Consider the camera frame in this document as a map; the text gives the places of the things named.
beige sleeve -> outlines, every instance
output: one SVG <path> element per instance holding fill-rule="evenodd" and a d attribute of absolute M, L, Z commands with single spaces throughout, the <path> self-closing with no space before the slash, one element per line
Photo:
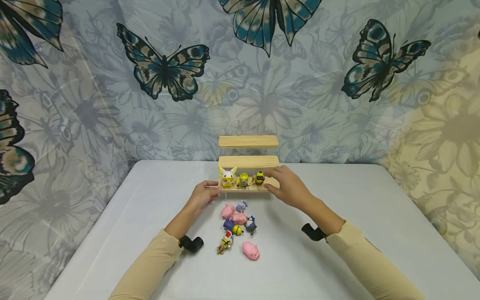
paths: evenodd
<path fill-rule="evenodd" d="M 163 229 L 128 268 L 108 300 L 148 300 L 183 248 Z"/>
<path fill-rule="evenodd" d="M 407 277 L 351 223 L 346 222 L 339 233 L 327 237 L 327 243 L 375 300 L 425 299 Z"/>

wooden shelf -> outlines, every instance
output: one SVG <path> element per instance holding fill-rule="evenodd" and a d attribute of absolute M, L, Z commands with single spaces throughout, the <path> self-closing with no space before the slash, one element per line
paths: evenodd
<path fill-rule="evenodd" d="M 220 148 L 260 149 L 278 148 L 276 135 L 223 135 L 218 139 Z"/>
<path fill-rule="evenodd" d="M 239 169 L 257 169 L 259 171 L 264 168 L 276 167 L 279 165 L 278 157 L 275 155 L 268 156 L 220 156 L 218 158 L 218 166 L 221 168 L 231 169 L 237 167 Z"/>
<path fill-rule="evenodd" d="M 248 178 L 248 183 L 250 184 L 250 186 L 247 186 L 245 188 L 237 187 L 237 180 L 238 180 L 238 176 L 236 176 L 233 179 L 232 187 L 224 187 L 220 193 L 222 192 L 268 192 L 267 189 L 263 186 L 263 184 L 262 185 L 256 185 L 255 183 L 252 184 L 251 177 Z M 279 187 L 279 183 L 275 178 L 266 177 L 264 183 L 270 183 L 271 185 L 277 188 Z M 222 179 L 218 179 L 218 184 L 222 185 Z"/>

pink pig toy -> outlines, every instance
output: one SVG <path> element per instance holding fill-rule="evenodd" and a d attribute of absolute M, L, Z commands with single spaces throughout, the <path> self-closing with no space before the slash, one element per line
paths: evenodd
<path fill-rule="evenodd" d="M 235 207 L 225 204 L 224 209 L 222 209 L 222 218 L 228 219 L 232 216 L 232 214 L 235 212 Z"/>
<path fill-rule="evenodd" d="M 249 241 L 246 241 L 242 244 L 242 251 L 249 259 L 256 261 L 260 256 L 258 252 L 257 245 L 253 245 Z"/>
<path fill-rule="evenodd" d="M 235 224 L 245 225 L 247 223 L 247 216 L 244 213 L 234 213 L 231 219 Z"/>

person's left hand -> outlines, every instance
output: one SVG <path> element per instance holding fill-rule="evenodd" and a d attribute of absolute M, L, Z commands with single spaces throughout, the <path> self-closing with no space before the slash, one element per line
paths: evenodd
<path fill-rule="evenodd" d="M 199 216 L 203 207 L 212 202 L 221 190 L 222 187 L 218 186 L 218 181 L 204 180 L 195 186 L 184 208 L 193 211 L 195 216 Z"/>

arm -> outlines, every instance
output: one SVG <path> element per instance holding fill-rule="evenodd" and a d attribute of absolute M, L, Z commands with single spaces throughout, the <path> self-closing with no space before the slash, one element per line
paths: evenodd
<path fill-rule="evenodd" d="M 417 288 L 363 236 L 322 200 L 315 198 L 288 167 L 270 168 L 280 188 L 265 184 L 278 199 L 307 214 L 327 236 L 327 243 L 375 300 L 424 300 Z"/>
<path fill-rule="evenodd" d="M 195 186 L 192 195 L 182 210 L 165 229 L 153 238 L 146 249 L 128 268 L 108 300 L 148 300 L 165 272 L 179 259 L 183 249 L 182 238 L 202 212 L 203 207 L 220 192 L 216 181 L 204 181 Z"/>

